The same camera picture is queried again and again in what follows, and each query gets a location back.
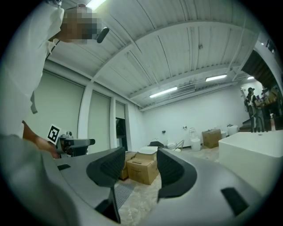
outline white bathtub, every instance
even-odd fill
[[[267,195],[283,165],[283,131],[238,132],[219,141],[219,162]]]

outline floor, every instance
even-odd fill
[[[203,158],[219,163],[218,147],[209,149],[204,147],[200,151],[192,151],[190,148],[183,149],[182,152],[197,158]],[[118,184],[131,184],[134,190],[129,198],[119,209],[121,224],[126,226],[136,226],[157,204],[158,190],[161,188],[160,174],[151,185],[144,185],[131,179],[118,181]]]

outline ceiling light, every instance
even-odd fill
[[[160,92],[160,93],[153,94],[153,95],[151,95],[151,96],[149,96],[149,97],[150,97],[150,98],[157,97],[157,96],[159,96],[159,95],[166,94],[166,93],[169,93],[169,92],[172,92],[172,91],[175,91],[175,90],[177,90],[177,87],[174,87],[174,88],[171,88],[171,89],[168,89],[168,90],[164,90],[164,91],[162,91],[162,92]]]
[[[218,76],[206,78],[205,81],[206,81],[206,82],[209,82],[209,81],[216,80],[216,79],[223,79],[223,78],[225,78],[226,76],[227,76],[227,75],[218,75]]]
[[[92,10],[96,10],[105,1],[106,0],[91,0],[87,4],[87,7],[91,8]]]

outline white shirt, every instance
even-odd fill
[[[0,134],[18,134],[31,108],[48,50],[60,31],[64,10],[42,3],[18,28],[0,64]]]

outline ceiling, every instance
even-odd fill
[[[64,0],[62,7],[82,2]],[[236,85],[247,76],[242,68],[260,31],[232,0],[106,0],[96,12],[110,28],[101,44],[60,42],[48,59],[142,110]],[[205,82],[221,74],[228,76]]]

